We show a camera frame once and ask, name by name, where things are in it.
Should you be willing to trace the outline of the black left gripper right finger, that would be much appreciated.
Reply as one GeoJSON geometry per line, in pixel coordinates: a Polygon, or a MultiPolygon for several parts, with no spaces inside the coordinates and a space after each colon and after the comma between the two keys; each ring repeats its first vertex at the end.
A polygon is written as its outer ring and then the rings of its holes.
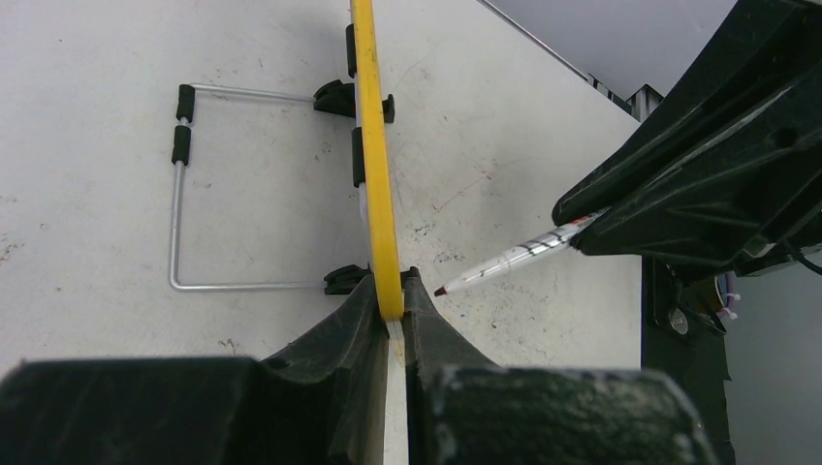
{"type": "Polygon", "coordinates": [[[402,278],[413,464],[714,464],[698,412],[655,371],[504,367],[402,278]]]}

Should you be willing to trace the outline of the silver marker pen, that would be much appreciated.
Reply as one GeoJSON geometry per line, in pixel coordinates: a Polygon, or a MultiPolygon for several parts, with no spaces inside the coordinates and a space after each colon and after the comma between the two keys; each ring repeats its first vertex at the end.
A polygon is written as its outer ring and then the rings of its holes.
{"type": "Polygon", "coordinates": [[[609,211],[609,207],[577,218],[569,223],[545,232],[537,237],[514,246],[497,256],[465,270],[462,274],[439,287],[435,296],[450,295],[492,279],[504,276],[526,265],[554,255],[572,247],[572,240],[585,231],[597,219],[609,211]]]}

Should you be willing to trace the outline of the yellow-framed whiteboard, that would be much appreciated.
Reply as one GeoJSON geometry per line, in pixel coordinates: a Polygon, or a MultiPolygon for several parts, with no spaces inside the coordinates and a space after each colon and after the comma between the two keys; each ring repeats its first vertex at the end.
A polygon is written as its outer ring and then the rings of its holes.
{"type": "Polygon", "coordinates": [[[357,65],[357,126],[362,129],[364,143],[365,184],[361,189],[361,210],[367,213],[370,264],[380,315],[389,335],[384,462],[407,464],[405,360],[400,324],[404,303],[372,3],[353,1],[351,19],[357,65]]]}

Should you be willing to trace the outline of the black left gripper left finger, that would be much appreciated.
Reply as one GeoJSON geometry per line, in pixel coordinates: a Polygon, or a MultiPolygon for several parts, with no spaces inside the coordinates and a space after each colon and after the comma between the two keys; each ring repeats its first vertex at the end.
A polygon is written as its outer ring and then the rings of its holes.
{"type": "Polygon", "coordinates": [[[1,383],[5,464],[379,464],[375,284],[276,354],[27,362],[1,383]]]}

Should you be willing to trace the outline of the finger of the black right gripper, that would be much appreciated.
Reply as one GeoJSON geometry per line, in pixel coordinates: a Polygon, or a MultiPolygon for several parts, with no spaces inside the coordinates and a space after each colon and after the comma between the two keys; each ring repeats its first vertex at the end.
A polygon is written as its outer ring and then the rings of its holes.
{"type": "Polygon", "coordinates": [[[752,243],[766,247],[794,233],[821,207],[821,133],[801,146],[774,133],[779,149],[749,146],[691,161],[640,189],[582,232],[588,256],[638,255],[693,275],[732,264],[752,243]]]}
{"type": "Polygon", "coordinates": [[[692,160],[821,133],[821,6],[739,1],[636,132],[553,207],[560,224],[627,202],[692,160]]]}

